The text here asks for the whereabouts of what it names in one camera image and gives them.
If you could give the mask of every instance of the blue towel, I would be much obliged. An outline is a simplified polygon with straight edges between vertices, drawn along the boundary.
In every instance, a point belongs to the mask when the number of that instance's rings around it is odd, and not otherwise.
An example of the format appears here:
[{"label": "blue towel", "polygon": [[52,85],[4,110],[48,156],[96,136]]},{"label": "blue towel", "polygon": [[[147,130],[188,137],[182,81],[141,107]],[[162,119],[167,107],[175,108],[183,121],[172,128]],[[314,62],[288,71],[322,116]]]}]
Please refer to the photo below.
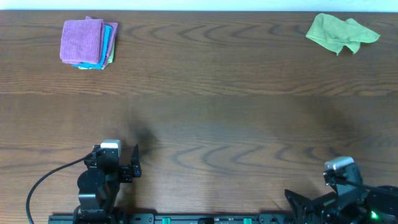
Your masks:
[{"label": "blue towel", "polygon": [[97,64],[81,62],[79,65],[73,64],[72,66],[74,66],[74,67],[83,67],[83,68],[95,68],[95,69],[100,69],[101,70],[102,69],[102,65],[104,64],[104,61],[105,61],[106,51],[108,49],[109,38],[111,37],[112,31],[113,30],[112,30],[111,26],[105,26],[101,60]]}]

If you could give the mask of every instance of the wood grain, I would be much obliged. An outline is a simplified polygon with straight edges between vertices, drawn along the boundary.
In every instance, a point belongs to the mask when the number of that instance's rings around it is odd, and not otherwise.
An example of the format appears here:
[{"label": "wood grain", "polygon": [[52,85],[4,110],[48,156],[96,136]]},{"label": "wood grain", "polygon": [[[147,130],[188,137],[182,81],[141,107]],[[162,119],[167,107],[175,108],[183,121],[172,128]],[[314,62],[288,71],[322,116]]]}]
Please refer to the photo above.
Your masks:
[{"label": "wood grain", "polygon": [[[118,21],[115,61],[59,59],[63,22]],[[284,189],[330,191],[323,163],[353,156],[365,182],[398,185],[397,14],[334,14],[381,34],[338,57],[305,38],[316,13],[0,12],[0,223],[27,193],[104,139],[139,143],[143,176],[118,205],[162,213],[286,210]],[[83,164],[46,179],[36,223],[78,205]]]}]

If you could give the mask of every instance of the microfiber cloth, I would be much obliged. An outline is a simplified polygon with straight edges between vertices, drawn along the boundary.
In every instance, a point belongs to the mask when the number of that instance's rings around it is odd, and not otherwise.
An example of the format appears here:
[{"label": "microfiber cloth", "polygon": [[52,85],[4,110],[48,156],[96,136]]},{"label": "microfiber cloth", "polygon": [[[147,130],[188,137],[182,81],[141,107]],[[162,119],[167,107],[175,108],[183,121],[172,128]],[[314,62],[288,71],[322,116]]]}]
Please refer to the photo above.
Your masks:
[{"label": "microfiber cloth", "polygon": [[63,63],[98,63],[102,42],[102,19],[65,21],[60,58]]},{"label": "microfiber cloth", "polygon": [[[113,56],[114,56],[114,42],[113,42],[113,46],[112,46],[111,55],[109,56],[108,61],[106,62],[106,64],[102,66],[102,68],[101,68],[102,70],[104,70],[108,66],[108,64],[113,62]],[[85,67],[80,67],[79,66],[79,69],[94,69],[94,68],[85,68]]]},{"label": "microfiber cloth", "polygon": [[107,61],[108,61],[109,56],[111,55],[111,52],[112,52],[112,49],[113,49],[110,46],[114,45],[114,40],[115,40],[115,37],[116,37],[116,33],[118,32],[118,23],[117,22],[104,22],[104,24],[107,25],[107,26],[111,26],[113,31],[112,31],[112,34],[111,34],[111,38],[109,40],[108,49],[106,51],[106,57],[105,57],[105,61],[104,61],[104,64],[103,64],[103,68],[105,68],[106,65],[108,64]]},{"label": "microfiber cloth", "polygon": [[355,54],[361,42],[373,43],[380,35],[354,19],[341,21],[334,16],[321,13],[315,17],[306,37],[338,55],[344,45]]},{"label": "microfiber cloth", "polygon": [[104,64],[104,61],[105,61],[106,51],[108,49],[108,43],[109,43],[109,38],[111,37],[111,34],[112,34],[112,27],[105,26],[103,44],[102,44],[101,60],[98,63],[81,62],[80,64],[72,64],[72,66],[74,66],[74,67],[101,69],[103,64]]}]

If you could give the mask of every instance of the green light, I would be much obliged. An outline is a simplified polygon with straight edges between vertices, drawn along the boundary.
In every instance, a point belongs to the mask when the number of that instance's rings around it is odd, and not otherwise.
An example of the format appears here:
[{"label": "green light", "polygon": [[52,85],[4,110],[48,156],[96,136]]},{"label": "green light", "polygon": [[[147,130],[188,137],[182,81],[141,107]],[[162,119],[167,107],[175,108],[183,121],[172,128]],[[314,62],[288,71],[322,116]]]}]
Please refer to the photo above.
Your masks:
[{"label": "green light", "polygon": [[377,215],[374,211],[372,211],[372,218],[373,218],[373,219],[379,218],[378,215]]}]

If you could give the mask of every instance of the green towel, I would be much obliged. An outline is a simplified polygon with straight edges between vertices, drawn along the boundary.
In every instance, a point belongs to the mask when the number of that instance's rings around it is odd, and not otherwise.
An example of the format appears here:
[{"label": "green towel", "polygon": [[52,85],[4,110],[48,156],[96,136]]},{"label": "green towel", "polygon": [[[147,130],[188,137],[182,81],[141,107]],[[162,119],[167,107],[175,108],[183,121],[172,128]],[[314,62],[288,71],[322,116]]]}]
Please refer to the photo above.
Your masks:
[{"label": "green towel", "polygon": [[306,37],[338,55],[347,46],[355,54],[361,42],[373,43],[379,34],[357,23],[354,19],[341,21],[334,16],[321,13],[315,17]]},{"label": "green towel", "polygon": [[113,62],[113,55],[114,55],[114,42],[115,42],[115,41],[113,41],[113,45],[112,45],[111,54],[109,55],[108,62],[107,62],[107,64],[106,64],[106,65],[108,65],[109,63],[112,63],[112,62]]}]

